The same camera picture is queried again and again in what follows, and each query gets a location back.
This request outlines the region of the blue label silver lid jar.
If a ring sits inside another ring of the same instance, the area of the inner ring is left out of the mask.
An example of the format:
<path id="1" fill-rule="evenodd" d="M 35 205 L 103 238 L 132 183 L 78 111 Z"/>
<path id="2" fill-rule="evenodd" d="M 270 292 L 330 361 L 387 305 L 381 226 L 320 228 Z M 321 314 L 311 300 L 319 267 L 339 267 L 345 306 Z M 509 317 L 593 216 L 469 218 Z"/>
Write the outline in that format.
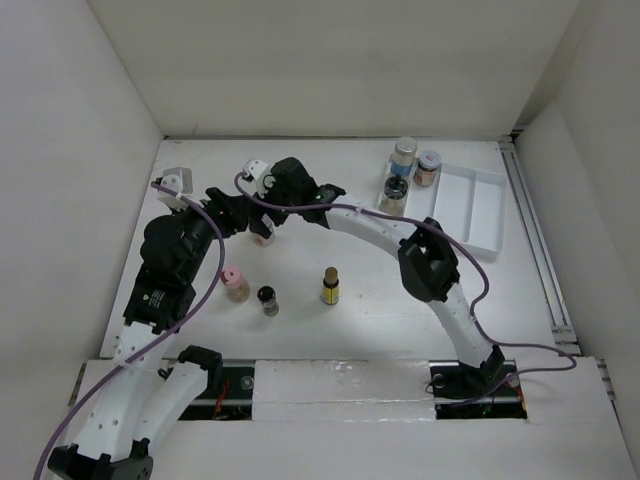
<path id="1" fill-rule="evenodd" d="M 408 177 L 413 169 L 417 152 L 417 141 L 413 137 L 401 137 L 390 155 L 390 173 Z"/>

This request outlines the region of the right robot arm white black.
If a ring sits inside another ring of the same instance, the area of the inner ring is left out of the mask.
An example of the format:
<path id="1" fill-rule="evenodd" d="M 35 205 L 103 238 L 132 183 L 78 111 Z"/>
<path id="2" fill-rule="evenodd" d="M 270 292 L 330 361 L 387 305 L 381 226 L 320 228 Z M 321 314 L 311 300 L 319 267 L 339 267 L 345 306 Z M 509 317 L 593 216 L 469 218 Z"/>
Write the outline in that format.
<path id="1" fill-rule="evenodd" d="M 398 261 L 403 287 L 435 313 L 454 346 L 459 366 L 451 398 L 472 399 L 499 385 L 504 355 L 478 326 L 461 286 L 452 239 L 437 221 L 367 209 L 340 187 L 318 185 L 293 157 L 274 165 L 251 160 L 242 178 L 255 184 L 255 202 L 273 224 L 298 214 L 309 223 L 374 245 Z"/>

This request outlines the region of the red label spice jar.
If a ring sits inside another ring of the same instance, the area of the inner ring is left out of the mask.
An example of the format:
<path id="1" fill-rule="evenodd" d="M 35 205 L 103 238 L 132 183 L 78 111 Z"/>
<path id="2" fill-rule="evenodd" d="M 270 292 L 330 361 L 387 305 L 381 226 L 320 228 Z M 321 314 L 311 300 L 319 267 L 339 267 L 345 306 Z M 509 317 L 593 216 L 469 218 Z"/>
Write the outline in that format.
<path id="1" fill-rule="evenodd" d="M 441 155 L 435 150 L 424 150 L 417 157 L 414 183 L 421 187 L 431 186 L 442 164 Z"/>
<path id="2" fill-rule="evenodd" d="M 251 233 L 255 242 L 263 246 L 269 245 L 275 240 L 275 233 L 269 228 L 253 229 Z"/>

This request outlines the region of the black grinder top jar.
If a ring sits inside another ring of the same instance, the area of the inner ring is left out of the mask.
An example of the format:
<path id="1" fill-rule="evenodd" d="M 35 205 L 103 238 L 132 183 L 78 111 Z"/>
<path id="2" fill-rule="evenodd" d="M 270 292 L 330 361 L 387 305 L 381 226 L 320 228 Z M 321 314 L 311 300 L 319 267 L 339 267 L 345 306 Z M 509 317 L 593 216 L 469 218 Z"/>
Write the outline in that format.
<path id="1" fill-rule="evenodd" d="M 408 194 L 408 183 L 400 175 L 388 177 L 384 183 L 379 210 L 387 215 L 401 216 Z"/>

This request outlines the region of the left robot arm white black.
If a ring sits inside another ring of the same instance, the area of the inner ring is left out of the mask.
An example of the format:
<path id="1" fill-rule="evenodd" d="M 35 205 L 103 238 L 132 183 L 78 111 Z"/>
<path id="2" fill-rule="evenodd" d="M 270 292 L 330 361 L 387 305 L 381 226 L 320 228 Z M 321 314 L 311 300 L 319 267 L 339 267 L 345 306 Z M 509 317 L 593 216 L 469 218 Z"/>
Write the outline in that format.
<path id="1" fill-rule="evenodd" d="M 250 202 L 217 188 L 203 203 L 159 187 L 169 213 L 144 230 L 142 265 L 124 310 L 112 370 L 71 409 L 96 400 L 86 423 L 67 445 L 51 443 L 40 463 L 61 479 L 148 479 L 153 455 L 188 405 L 223 389 L 220 353 L 188 346 L 160 377 L 166 351 L 184 323 L 206 303 L 195 277 L 214 241 L 245 231 Z"/>

